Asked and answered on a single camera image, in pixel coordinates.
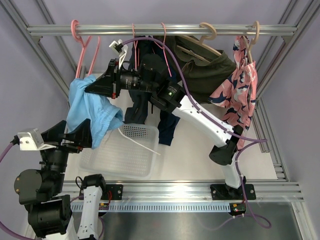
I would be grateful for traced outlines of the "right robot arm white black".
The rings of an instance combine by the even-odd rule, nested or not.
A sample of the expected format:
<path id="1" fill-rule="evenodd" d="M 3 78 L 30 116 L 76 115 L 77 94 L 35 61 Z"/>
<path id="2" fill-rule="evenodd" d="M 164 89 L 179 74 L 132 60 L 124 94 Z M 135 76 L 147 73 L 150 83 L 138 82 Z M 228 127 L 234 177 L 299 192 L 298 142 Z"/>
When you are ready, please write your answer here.
<path id="1" fill-rule="evenodd" d="M 85 88 L 86 93 L 116 99 L 121 90 L 150 93 L 149 101 L 166 111 L 188 121 L 213 139 L 209 158 L 220 165 L 225 183 L 211 186 L 211 193 L 224 200 L 240 200 L 244 186 L 235 164 L 237 144 L 242 135 L 240 125 L 231 126 L 203 108 L 184 88 L 168 77 L 168 67 L 157 54 L 146 54 L 138 70 L 125 70 L 118 59 L 111 59 L 107 70 Z"/>

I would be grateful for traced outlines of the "dark navy shorts with zipper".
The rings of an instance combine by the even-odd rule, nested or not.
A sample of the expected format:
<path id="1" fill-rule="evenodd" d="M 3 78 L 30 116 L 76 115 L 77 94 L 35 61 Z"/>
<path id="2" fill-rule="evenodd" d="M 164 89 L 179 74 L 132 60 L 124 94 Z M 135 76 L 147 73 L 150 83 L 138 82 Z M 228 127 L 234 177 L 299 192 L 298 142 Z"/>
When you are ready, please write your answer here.
<path id="1" fill-rule="evenodd" d="M 148 40 L 140 40 L 136 47 L 137 63 L 140 64 L 146 54 L 152 52 L 152 43 Z M 129 90 L 129 96 L 133 102 L 132 107 L 125 111 L 124 122 L 126 124 L 144 124 L 148 116 L 148 105 L 151 93 L 137 90 Z"/>

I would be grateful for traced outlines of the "navy drawstring shorts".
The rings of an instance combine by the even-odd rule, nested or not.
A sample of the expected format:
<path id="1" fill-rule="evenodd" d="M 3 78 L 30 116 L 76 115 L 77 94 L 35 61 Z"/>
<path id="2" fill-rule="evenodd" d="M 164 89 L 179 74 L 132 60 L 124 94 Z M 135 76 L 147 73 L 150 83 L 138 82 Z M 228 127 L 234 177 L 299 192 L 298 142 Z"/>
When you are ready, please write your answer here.
<path id="1" fill-rule="evenodd" d="M 150 41 L 149 43 L 151 45 L 151 52 L 159 55 L 160 58 L 164 61 L 167 67 L 167 70 L 169 72 L 169 79 L 172 80 L 172 82 L 176 83 L 177 74 L 174 71 L 173 67 L 169 63 L 167 63 L 162 46 L 153 41 Z M 162 145 L 170 146 L 172 144 L 172 140 L 174 138 L 174 132 L 180 118 L 173 115 L 172 113 L 168 113 L 163 110 L 160 111 L 159 117 L 160 117 L 160 121 L 157 126 L 159 131 L 158 143 Z"/>

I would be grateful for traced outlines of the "thick pink plastic hanger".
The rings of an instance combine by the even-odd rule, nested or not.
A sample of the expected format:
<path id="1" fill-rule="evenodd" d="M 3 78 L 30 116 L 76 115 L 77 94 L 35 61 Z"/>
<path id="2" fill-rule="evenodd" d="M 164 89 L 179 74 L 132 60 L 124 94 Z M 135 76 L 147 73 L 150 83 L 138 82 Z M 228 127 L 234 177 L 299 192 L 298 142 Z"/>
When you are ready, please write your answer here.
<path id="1" fill-rule="evenodd" d="M 77 43 L 79 43 L 81 45 L 81 52 L 80 52 L 80 56 L 79 56 L 79 59 L 78 59 L 77 68 L 76 68 L 76 72 L 75 72 L 75 78 L 76 79 L 80 78 L 81 69 L 82 69 L 82 66 L 83 66 L 83 61 L 84 61 L 84 58 L 85 58 L 85 54 L 86 54 L 88 45 L 89 45 L 90 41 L 92 40 L 92 36 L 91 35 L 86 39 L 86 41 L 84 41 L 83 38 L 80 35 L 77 34 L 76 28 L 77 28 L 78 25 L 79 25 L 79 21 L 78 20 L 74 19 L 74 20 L 71 21 L 71 24 L 70 24 L 71 35 L 72 35 L 73 39 Z M 92 58 L 92 61 L 91 61 L 91 64 L 90 64 L 90 67 L 89 67 L 89 70 L 88 70 L 88 74 L 89 75 L 93 72 L 93 69 L 94 69 L 94 66 L 95 66 L 95 63 L 96 63 L 96 59 L 97 59 L 97 56 L 98 56 L 98 52 L 99 52 L 99 49 L 100 49 L 100 45 L 101 45 L 101 37 L 98 36 L 95 52 L 94 52 L 94 55 L 93 55 L 93 58 Z"/>

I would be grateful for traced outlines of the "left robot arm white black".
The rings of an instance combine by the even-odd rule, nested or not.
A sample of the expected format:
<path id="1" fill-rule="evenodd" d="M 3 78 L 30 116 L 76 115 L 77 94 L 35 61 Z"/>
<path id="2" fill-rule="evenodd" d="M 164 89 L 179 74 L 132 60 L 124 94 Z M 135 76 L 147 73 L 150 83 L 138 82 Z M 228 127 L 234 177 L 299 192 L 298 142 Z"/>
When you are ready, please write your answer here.
<path id="1" fill-rule="evenodd" d="M 70 195 L 61 195 L 69 154 L 78 154 L 93 144 L 91 121 L 85 119 L 75 130 L 65 133 L 62 120 L 47 131 L 21 131 L 14 139 L 22 151 L 39 151 L 40 169 L 22 171 L 15 179 L 14 190 L 28 212 L 28 223 L 43 240 L 97 240 L 100 200 L 108 188 L 101 174 L 84 177 L 83 209 L 75 229 Z"/>

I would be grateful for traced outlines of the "light blue shorts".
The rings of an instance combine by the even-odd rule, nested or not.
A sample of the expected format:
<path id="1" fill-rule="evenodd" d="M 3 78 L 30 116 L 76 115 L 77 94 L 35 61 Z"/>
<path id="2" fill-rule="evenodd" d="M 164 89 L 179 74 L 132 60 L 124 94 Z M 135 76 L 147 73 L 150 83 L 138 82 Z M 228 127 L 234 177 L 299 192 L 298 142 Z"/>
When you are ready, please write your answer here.
<path id="1" fill-rule="evenodd" d="M 111 104 L 107 97 L 85 92 L 85 88 L 95 81 L 96 77 L 91 74 L 71 82 L 68 95 L 70 108 L 66 118 L 69 132 L 74 131 L 84 120 L 90 120 L 92 149 L 100 146 L 108 131 L 124 124 L 121 108 Z"/>

